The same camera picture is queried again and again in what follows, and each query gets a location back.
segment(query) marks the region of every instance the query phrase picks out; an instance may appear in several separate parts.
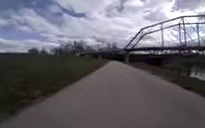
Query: sky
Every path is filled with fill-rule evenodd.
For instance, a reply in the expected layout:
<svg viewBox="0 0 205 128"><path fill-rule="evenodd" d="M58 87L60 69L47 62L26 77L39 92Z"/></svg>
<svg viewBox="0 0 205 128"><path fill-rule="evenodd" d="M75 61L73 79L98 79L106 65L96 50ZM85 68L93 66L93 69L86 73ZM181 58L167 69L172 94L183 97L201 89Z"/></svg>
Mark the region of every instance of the sky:
<svg viewBox="0 0 205 128"><path fill-rule="evenodd" d="M0 0L0 52L69 41L124 47L150 24L205 14L205 0Z"/></svg>

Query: green grass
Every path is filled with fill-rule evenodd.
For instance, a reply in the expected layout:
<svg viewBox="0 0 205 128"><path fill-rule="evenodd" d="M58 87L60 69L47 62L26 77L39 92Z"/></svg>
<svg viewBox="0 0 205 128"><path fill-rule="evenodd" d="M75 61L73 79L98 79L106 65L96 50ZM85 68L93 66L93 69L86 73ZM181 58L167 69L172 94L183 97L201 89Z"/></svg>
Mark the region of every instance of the green grass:
<svg viewBox="0 0 205 128"><path fill-rule="evenodd" d="M205 97L205 81L198 80L196 78L190 78L182 76L179 73L172 71L165 67L155 67L146 64L131 64L132 66L150 72L164 78L167 81L175 83L180 87L200 94Z"/></svg>
<svg viewBox="0 0 205 128"><path fill-rule="evenodd" d="M104 65L74 56L0 55L0 120Z"/></svg>

